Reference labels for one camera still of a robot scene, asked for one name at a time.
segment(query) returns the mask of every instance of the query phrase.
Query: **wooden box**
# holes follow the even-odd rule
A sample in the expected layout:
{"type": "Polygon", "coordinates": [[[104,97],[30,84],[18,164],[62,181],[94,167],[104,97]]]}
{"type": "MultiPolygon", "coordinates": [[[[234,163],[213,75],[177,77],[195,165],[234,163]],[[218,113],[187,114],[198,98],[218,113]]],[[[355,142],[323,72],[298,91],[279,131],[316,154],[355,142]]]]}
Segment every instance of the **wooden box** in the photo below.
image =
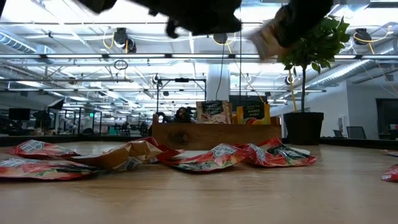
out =
{"type": "Polygon", "coordinates": [[[220,143],[259,143],[281,138],[280,125],[159,123],[155,114],[152,137],[172,149],[210,150],[220,143]]]}

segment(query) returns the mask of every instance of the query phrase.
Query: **wooden table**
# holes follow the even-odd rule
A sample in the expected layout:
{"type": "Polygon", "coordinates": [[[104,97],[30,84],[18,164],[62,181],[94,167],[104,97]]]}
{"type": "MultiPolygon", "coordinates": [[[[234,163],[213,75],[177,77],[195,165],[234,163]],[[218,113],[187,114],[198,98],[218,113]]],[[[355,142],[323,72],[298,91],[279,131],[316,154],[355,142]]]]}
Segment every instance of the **wooden table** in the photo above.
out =
{"type": "MultiPolygon", "coordinates": [[[[98,153],[120,142],[60,144],[98,153]]],[[[74,182],[0,182],[0,223],[396,223],[398,163],[375,149],[301,147],[311,167],[193,175],[163,165],[74,182]]]]}

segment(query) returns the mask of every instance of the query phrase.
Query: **tree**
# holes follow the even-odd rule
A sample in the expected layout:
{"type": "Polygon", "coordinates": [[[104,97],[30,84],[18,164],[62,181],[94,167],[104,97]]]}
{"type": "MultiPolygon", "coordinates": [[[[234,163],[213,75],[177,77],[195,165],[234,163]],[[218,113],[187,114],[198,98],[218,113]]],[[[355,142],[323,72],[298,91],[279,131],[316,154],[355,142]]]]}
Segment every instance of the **tree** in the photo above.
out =
{"type": "Polygon", "coordinates": [[[331,68],[330,62],[335,61],[335,55],[345,48],[343,43],[349,42],[346,34],[349,24],[336,17],[325,17],[313,29],[309,30],[288,54],[280,56],[279,60],[285,65],[285,70],[291,70],[297,76],[296,66],[303,70],[301,111],[305,109],[305,75],[308,65],[320,74],[322,68],[331,68]]]}

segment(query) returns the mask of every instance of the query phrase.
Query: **potted plant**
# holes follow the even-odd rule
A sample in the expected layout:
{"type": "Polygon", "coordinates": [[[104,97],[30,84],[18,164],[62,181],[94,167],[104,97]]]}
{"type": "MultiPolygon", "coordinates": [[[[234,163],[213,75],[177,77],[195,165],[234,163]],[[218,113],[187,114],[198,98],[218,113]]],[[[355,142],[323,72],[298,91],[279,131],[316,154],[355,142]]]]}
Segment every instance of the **potted plant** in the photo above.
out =
{"type": "Polygon", "coordinates": [[[279,57],[285,65],[285,70],[291,70],[297,76],[296,68],[301,67],[302,97],[301,112],[284,115],[284,121],[288,132],[288,139],[292,144],[314,145],[319,143],[323,113],[305,112],[305,75],[309,65],[318,73],[322,68],[331,68],[330,62],[334,62],[334,56],[345,48],[343,43],[350,39],[346,30],[349,24],[335,17],[325,17],[312,30],[305,34],[288,54],[279,57]]]}

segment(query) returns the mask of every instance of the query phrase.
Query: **office chair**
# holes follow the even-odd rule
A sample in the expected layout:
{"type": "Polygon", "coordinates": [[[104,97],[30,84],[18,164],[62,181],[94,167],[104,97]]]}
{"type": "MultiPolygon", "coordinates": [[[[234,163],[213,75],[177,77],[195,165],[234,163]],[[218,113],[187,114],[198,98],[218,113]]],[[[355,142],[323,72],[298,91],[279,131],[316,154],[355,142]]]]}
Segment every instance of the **office chair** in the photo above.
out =
{"type": "Polygon", "coordinates": [[[350,139],[366,139],[365,130],[362,126],[348,126],[347,133],[350,139]]]}
{"type": "Polygon", "coordinates": [[[340,130],[333,130],[333,132],[335,133],[335,137],[336,138],[343,138],[344,137],[340,130]]]}

